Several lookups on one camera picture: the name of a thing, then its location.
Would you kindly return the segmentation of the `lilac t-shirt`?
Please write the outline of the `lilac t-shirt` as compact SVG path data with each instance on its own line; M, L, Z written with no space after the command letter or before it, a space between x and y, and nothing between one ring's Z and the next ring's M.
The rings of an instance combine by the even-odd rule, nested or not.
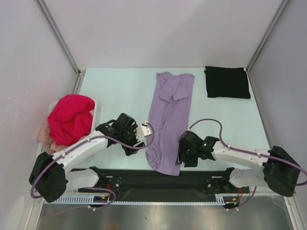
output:
M162 174L178 176L178 140L187 130L195 76L189 73L156 75L156 86L149 112L153 126L152 144L146 151L150 167Z

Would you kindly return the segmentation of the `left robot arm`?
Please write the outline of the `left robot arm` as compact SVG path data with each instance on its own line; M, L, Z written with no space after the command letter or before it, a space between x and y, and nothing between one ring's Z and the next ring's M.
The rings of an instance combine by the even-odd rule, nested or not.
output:
M62 151L40 153L29 177L31 198L43 198L51 203L64 193L80 188L102 191L106 186L104 177L92 168L74 171L74 167L115 144L120 144L127 156L135 154L149 147L143 142L148 136L155 136L148 121L137 125L132 117L121 113L116 120L98 125L88 136Z

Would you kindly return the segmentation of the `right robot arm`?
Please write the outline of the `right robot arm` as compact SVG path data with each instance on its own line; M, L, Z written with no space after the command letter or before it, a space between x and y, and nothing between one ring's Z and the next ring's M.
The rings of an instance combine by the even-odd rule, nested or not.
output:
M221 180L226 192L238 187L268 187L273 192L291 197L300 174L299 164L281 147L265 149L240 149L225 143L222 138L207 136L201 139L187 130L179 138L178 162L185 167L196 167L198 159L227 161L245 166L231 168Z

